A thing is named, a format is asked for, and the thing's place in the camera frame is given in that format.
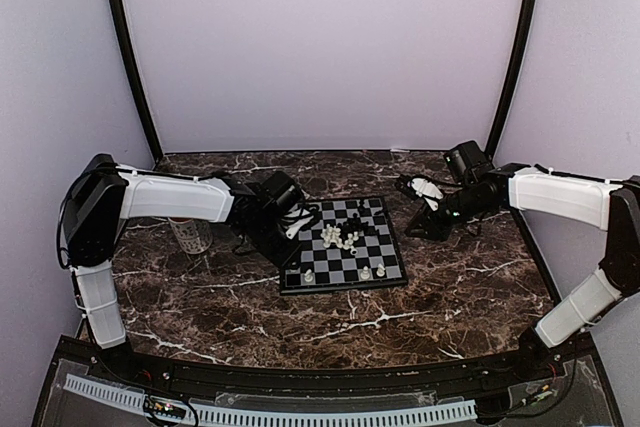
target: black cable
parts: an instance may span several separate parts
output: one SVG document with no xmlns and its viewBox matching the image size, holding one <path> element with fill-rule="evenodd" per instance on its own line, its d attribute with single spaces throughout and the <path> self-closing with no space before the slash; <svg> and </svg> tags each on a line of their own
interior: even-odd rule
<svg viewBox="0 0 640 427">
<path fill-rule="evenodd" d="M 87 333 L 89 334 L 89 340 L 90 340 L 91 344 L 93 344 L 93 346 L 96 347 L 96 349 L 100 349 L 100 347 L 98 346 L 98 343 L 96 342 L 96 338 L 93 335 L 93 330 L 91 330 L 91 323 L 90 322 L 87 322 Z M 132 380 L 127 380 L 127 379 L 119 376 L 115 372 L 113 372 L 113 370 L 111 370 L 109 368 L 109 366 L 105 363 L 105 361 L 102 359 L 102 357 L 100 357 L 100 353 L 99 352 L 96 352 L 96 355 L 94 357 L 98 361 L 98 363 L 102 366 L 102 368 L 104 368 L 112 377 L 117 379 L 122 384 L 127 385 L 127 386 L 131 386 L 131 387 L 138 387 L 139 389 L 142 389 L 144 391 L 144 394 L 147 395 L 147 396 L 149 396 L 149 392 L 154 392 L 155 394 L 163 396 L 167 400 L 177 401 L 177 402 L 180 402 L 180 403 L 184 404 L 191 411 L 191 413 L 193 414 L 194 427 L 198 427 L 200 425 L 200 417 L 198 416 L 198 412 L 191 405 L 189 400 L 186 399 L 185 395 L 179 394 L 179 395 L 176 396 L 176 394 L 172 394 L 171 392 L 168 392 L 166 390 L 158 389 L 157 387 L 153 387 L 153 386 L 150 387 L 148 385 L 139 384 L 138 382 L 134 382 Z"/>
<path fill-rule="evenodd" d="M 560 394 L 560 396 L 558 396 L 558 398 L 556 399 L 556 401 L 551 404 L 550 406 L 548 406 L 546 409 L 541 410 L 540 412 L 536 412 L 533 414 L 514 414 L 513 412 L 516 412 L 524 407 L 527 407 L 529 405 L 532 404 L 528 404 L 528 403 L 522 403 L 522 401 L 518 404 L 516 404 L 515 406 L 507 409 L 507 410 L 503 410 L 501 412 L 482 412 L 482 411 L 478 411 L 478 418 L 489 418 L 489 419 L 493 419 L 493 418 L 499 418 L 499 417 L 503 417 L 506 419 L 531 419 L 534 417 L 540 417 L 550 411 L 552 411 L 553 409 L 555 409 L 556 407 L 558 407 L 558 405 L 560 405 L 569 395 L 569 392 L 571 391 L 571 388 L 573 387 L 575 378 L 576 378 L 576 370 L 578 367 L 578 339 L 577 339 L 577 334 L 574 334 L 574 353 L 573 353 L 573 362 L 572 362 L 572 369 L 571 369 L 571 380 L 569 381 L 569 384 L 563 389 L 562 393 Z M 529 397 L 525 397 L 524 400 L 529 399 L 529 398 L 535 398 L 536 396 L 540 395 L 540 393 L 535 393 L 532 396 Z"/>
</svg>

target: marble table surface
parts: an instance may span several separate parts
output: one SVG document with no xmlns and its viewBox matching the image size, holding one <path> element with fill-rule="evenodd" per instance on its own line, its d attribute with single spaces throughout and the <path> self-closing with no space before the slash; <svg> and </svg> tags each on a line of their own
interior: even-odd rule
<svg viewBox="0 0 640 427">
<path fill-rule="evenodd" d="M 447 242 L 408 238 L 419 202 L 394 190 L 401 173 L 448 179 L 437 152 L 274 152 L 167 156 L 159 170 L 226 170 L 261 181 L 275 170 L 309 198 L 384 195 L 409 285 L 281 297 L 278 271 L 259 254 L 237 257 L 239 240 L 212 225 L 214 243 L 187 255 L 165 219 L 130 223 L 114 259 L 128 334 L 139 352 L 205 363 L 270 368 L 370 368 L 478 357 L 517 347 L 552 307 L 510 213 L 482 235 L 457 229 Z"/>
</svg>

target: lavender wall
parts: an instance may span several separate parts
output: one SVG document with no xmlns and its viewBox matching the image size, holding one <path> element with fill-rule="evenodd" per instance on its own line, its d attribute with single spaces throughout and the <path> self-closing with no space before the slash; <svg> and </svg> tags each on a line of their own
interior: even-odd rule
<svg viewBox="0 0 640 427">
<path fill-rule="evenodd" d="M 0 0 L 0 418 L 30 425 L 78 314 L 57 209 L 97 152 L 149 167 L 107 0 Z"/>
<path fill-rule="evenodd" d="M 521 0 L 125 0 L 166 151 L 484 139 Z"/>
<path fill-rule="evenodd" d="M 498 159 L 612 178 L 640 174 L 640 2 L 538 0 Z M 527 215 L 563 294 L 604 253 L 605 235 Z M 640 296 L 595 329 L 626 425 L 640 423 Z"/>
</svg>

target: black chessboard square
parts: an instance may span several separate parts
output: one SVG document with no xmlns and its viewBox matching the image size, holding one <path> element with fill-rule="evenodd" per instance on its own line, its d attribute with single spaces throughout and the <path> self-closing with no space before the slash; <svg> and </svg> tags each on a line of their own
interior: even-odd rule
<svg viewBox="0 0 640 427">
<path fill-rule="evenodd" d="M 330 260 L 329 261 L 329 271 L 330 272 L 339 272 L 342 270 L 342 260 Z"/>
<path fill-rule="evenodd" d="M 371 264 L 371 260 L 364 257 L 364 258 L 359 258 L 356 259 L 356 265 L 358 266 L 358 269 L 364 269 L 365 267 L 370 267 Z"/>
<path fill-rule="evenodd" d="M 289 285 L 300 285 L 302 283 L 300 275 L 297 274 L 288 274 L 287 275 L 287 284 Z"/>
<path fill-rule="evenodd" d="M 395 255 L 384 255 L 382 257 L 382 261 L 384 262 L 385 267 L 389 267 L 391 265 L 398 265 L 398 259 Z"/>
<path fill-rule="evenodd" d="M 329 282 L 331 282 L 329 279 L 329 272 L 316 273 L 316 284 L 328 284 Z"/>
<path fill-rule="evenodd" d="M 314 262 L 317 260 L 327 260 L 327 251 L 326 250 L 314 250 L 313 251 L 313 260 Z"/>
<path fill-rule="evenodd" d="M 367 255 L 369 257 L 380 257 L 382 255 L 382 251 L 380 247 L 374 245 L 373 247 L 367 247 Z"/>
<path fill-rule="evenodd" d="M 357 270 L 345 270 L 344 271 L 344 280 L 347 282 L 357 282 L 360 280 Z"/>
</svg>

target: black edge trim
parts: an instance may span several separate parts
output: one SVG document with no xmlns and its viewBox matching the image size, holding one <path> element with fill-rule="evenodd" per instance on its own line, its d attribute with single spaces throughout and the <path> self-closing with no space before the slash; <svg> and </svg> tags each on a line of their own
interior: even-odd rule
<svg viewBox="0 0 640 427">
<path fill-rule="evenodd" d="M 527 222 L 524 220 L 524 216 L 522 215 L 522 212 L 516 209 L 509 209 L 509 210 L 511 211 L 511 216 L 513 217 L 513 220 L 518 226 L 520 235 L 522 235 L 522 238 L 524 239 L 524 243 L 527 246 L 527 250 L 529 250 L 529 253 L 533 258 L 533 261 L 536 263 L 536 266 L 538 267 L 538 271 L 542 276 L 544 285 L 547 287 L 547 290 L 549 291 L 549 296 L 553 301 L 553 305 L 558 305 L 562 301 L 562 297 L 560 296 L 558 287 L 553 281 L 553 277 L 551 276 L 551 272 L 549 271 L 549 266 L 545 262 L 544 257 L 542 256 L 542 252 L 540 251 L 538 244 L 536 243 L 535 239 L 533 238 L 533 235 L 531 234 L 531 231 L 529 230 L 529 226 L 527 225 Z"/>
<path fill-rule="evenodd" d="M 33 419 L 31 420 L 31 427 L 40 427 L 42 425 L 43 416 L 46 411 L 47 402 L 49 401 L 49 394 L 51 393 L 51 385 L 53 384 L 53 380 L 56 377 L 56 372 L 58 371 L 58 357 L 59 357 L 59 347 L 56 349 L 55 354 L 53 355 L 53 359 L 49 363 L 49 368 L 47 369 L 47 375 L 42 382 L 42 390 L 40 390 L 40 395 L 38 396 L 38 403 L 36 404 L 36 410 L 33 413 Z"/>
<path fill-rule="evenodd" d="M 604 372 L 602 360 L 589 332 L 580 334 L 576 340 L 552 349 L 551 355 L 561 354 L 564 359 L 573 358 L 577 349 L 578 357 L 591 355 L 596 365 L 600 381 L 604 387 L 609 409 L 615 425 L 622 426 L 622 420 L 609 379 Z M 47 373 L 38 409 L 32 427 L 37 427 L 44 414 L 46 399 L 59 359 L 85 364 L 89 375 L 112 381 L 113 378 L 102 366 L 92 363 L 93 356 L 99 355 L 97 348 L 85 341 L 61 336 L 58 347 Z M 421 364 L 397 368 L 360 370 L 279 370 L 249 367 L 229 367 L 167 359 L 148 354 L 133 353 L 133 364 L 153 373 L 156 379 L 162 372 L 170 372 L 171 380 L 161 381 L 157 388 L 177 395 L 186 394 L 200 399 L 215 399 L 222 392 L 298 396 L 371 396 L 393 393 L 435 390 L 439 399 L 462 396 L 465 399 L 482 399 L 504 394 L 507 389 L 521 383 L 513 374 L 497 373 L 482 379 L 474 378 L 475 369 L 487 366 L 510 364 L 517 355 L 515 351 L 490 355 L 475 359 Z M 535 378 L 548 378 L 546 367 L 536 372 Z"/>
<path fill-rule="evenodd" d="M 496 115 L 493 119 L 487 146 L 484 150 L 485 154 L 490 158 L 493 158 L 496 154 L 504 126 L 507 122 L 509 108 L 511 107 L 513 94 L 516 90 L 516 84 L 518 83 L 518 76 L 520 75 L 520 68 L 522 67 L 522 60 L 527 46 L 527 38 L 529 37 L 535 3 L 536 0 L 522 0 L 522 5 L 520 6 L 520 16 L 518 18 L 516 36 L 513 40 L 511 58 L 509 59 L 507 74 L 504 79 L 504 85 L 502 86 L 502 93 L 500 94 L 500 101 L 498 102 Z"/>
<path fill-rule="evenodd" d="M 138 64 L 136 63 L 136 59 L 133 54 L 133 46 L 131 44 L 127 19 L 124 13 L 124 5 L 122 4 L 122 0 L 109 0 L 109 5 L 111 6 L 113 25 L 116 29 L 118 44 L 120 45 L 120 54 L 122 55 L 122 62 L 124 63 L 127 78 L 129 79 L 131 94 L 133 95 L 133 100 L 136 104 L 136 110 L 138 111 L 140 122 L 142 123 L 144 135 L 147 138 L 147 144 L 149 144 L 149 149 L 151 150 L 153 159 L 158 162 L 163 157 L 162 147 L 160 146 L 158 133 L 153 125 L 149 104 L 147 103 L 147 99 L 144 95 L 144 89 L 142 88 L 142 81 L 140 80 L 140 73 L 138 72 Z"/>
</svg>

